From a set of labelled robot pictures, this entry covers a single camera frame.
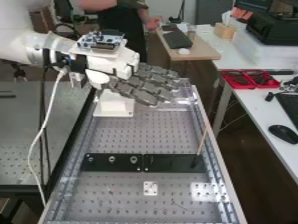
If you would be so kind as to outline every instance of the black cable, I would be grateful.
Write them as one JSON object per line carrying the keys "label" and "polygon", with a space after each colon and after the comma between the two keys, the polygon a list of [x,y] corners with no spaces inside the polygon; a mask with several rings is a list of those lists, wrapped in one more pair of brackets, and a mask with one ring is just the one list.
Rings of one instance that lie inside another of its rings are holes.
{"label": "black cable", "polygon": [[56,34],[58,34],[58,28],[62,27],[62,26],[68,27],[68,28],[74,31],[74,34],[75,34],[79,38],[82,37],[82,34],[80,34],[80,32],[76,30],[76,28],[75,28],[74,26],[66,24],[66,23],[59,23],[59,24],[55,26],[54,29],[55,29],[55,33],[56,33]]}
{"label": "black cable", "polygon": [[184,13],[185,13],[185,0],[183,1],[183,5],[180,8],[180,15],[179,18],[184,21]]}
{"label": "black cable", "polygon": [[[40,121],[39,121],[39,129],[44,123],[46,119],[46,74],[48,72],[48,67],[44,66],[42,81],[40,81]],[[44,135],[40,137],[40,176],[42,176],[42,187],[44,189],[46,181],[44,181],[44,149],[46,149],[46,159],[48,166],[48,180],[51,177],[51,159],[50,159],[50,147],[48,147],[48,132],[47,127],[44,129]]]}
{"label": "black cable", "polygon": [[[48,71],[48,67],[46,68],[44,70],[44,73],[43,73],[43,77],[42,77],[42,83],[43,83],[43,122],[44,122],[44,119],[46,119],[46,75],[47,75],[47,71]],[[50,177],[51,177],[51,158],[50,158],[50,144],[48,144],[48,131],[47,131],[47,127],[44,129],[44,144],[46,144],[46,156],[47,156],[47,165],[48,165],[48,180],[50,180]]]}
{"label": "black cable", "polygon": [[[44,104],[44,82],[43,82],[43,78],[42,78],[42,82],[40,82],[40,116],[39,116],[39,130],[42,128],[43,125],[43,120],[44,120],[44,116],[43,116],[43,104]],[[43,137],[39,139],[39,143],[40,143],[40,183],[42,183],[42,188],[44,189],[44,142],[43,142]]]}

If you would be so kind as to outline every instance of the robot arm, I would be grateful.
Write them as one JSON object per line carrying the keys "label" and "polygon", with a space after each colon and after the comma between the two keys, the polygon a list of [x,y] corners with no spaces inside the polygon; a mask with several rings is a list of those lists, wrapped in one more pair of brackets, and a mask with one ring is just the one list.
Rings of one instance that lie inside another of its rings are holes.
{"label": "robot arm", "polygon": [[71,68],[72,83],[80,83],[87,75],[95,88],[108,84],[112,92],[150,106],[171,100],[179,74],[146,64],[139,70],[140,55],[126,47],[124,35],[91,32],[76,42],[52,32],[34,31],[30,12],[48,6],[50,1],[0,0],[0,58],[43,67],[62,62],[60,54]]}
{"label": "robot arm", "polygon": [[0,0],[0,58],[43,66],[46,58],[50,58],[51,63],[58,62],[58,52],[68,55],[74,63],[79,63],[78,56],[84,56],[87,69],[107,73],[118,70],[119,77],[130,79],[132,67],[128,65],[136,66],[138,70],[140,57],[126,48],[126,43],[122,43],[118,52],[106,54],[80,48],[75,41],[54,33],[40,34],[34,31],[30,12],[46,7],[50,2],[50,0]]}

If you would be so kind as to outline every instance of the white desk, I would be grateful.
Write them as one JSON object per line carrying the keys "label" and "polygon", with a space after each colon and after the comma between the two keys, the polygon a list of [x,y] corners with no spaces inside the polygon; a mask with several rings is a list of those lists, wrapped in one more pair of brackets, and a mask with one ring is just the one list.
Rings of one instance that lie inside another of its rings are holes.
{"label": "white desk", "polygon": [[[275,78],[280,81],[292,80],[293,77],[295,77],[293,75],[275,76]],[[241,105],[244,106],[248,112],[248,115],[251,116],[253,122],[256,123],[260,129],[260,132],[263,133],[272,149],[275,150],[275,153],[277,154],[291,175],[293,176],[295,181],[298,184],[298,146],[291,145],[289,143],[283,141],[280,138],[272,135],[272,133],[268,130],[272,125],[277,124],[288,126],[296,132],[297,128],[292,123],[291,118],[287,112],[284,111],[277,99],[275,98],[272,102],[265,101],[269,92],[281,92],[281,91],[279,89],[235,90],[227,83],[224,88],[224,98],[227,95],[235,93]],[[225,101],[224,98],[221,99],[221,104],[228,105],[229,102],[228,103],[223,102],[223,100]],[[213,125],[213,131],[216,135],[220,133],[225,111],[227,107],[220,108],[217,111],[217,119]]]}
{"label": "white desk", "polygon": [[220,52],[221,59],[213,60],[213,64],[219,71],[231,69],[263,69],[263,70],[295,70],[297,68],[289,67],[289,65],[257,65],[251,62],[245,56],[239,52],[232,40],[221,39],[215,33],[215,28],[209,32],[197,32],[197,35],[209,43],[209,45]]}

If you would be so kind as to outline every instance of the screw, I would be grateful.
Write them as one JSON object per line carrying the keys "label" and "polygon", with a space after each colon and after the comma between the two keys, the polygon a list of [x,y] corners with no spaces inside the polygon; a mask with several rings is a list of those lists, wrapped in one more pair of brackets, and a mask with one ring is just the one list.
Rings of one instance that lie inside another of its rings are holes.
{"label": "screw", "polygon": [[111,163],[111,164],[115,164],[115,162],[116,162],[116,157],[115,157],[115,156],[111,156],[111,157],[110,157],[110,163]]}

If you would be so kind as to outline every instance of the wall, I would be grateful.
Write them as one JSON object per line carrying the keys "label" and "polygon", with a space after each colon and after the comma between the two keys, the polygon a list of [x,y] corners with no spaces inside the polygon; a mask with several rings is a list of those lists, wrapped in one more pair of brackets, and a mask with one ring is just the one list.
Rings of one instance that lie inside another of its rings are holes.
{"label": "wall", "polygon": [[[163,16],[168,20],[171,16],[177,17],[183,0],[147,0],[151,7],[152,16]],[[196,0],[187,0],[185,4],[185,22],[196,21]]]}

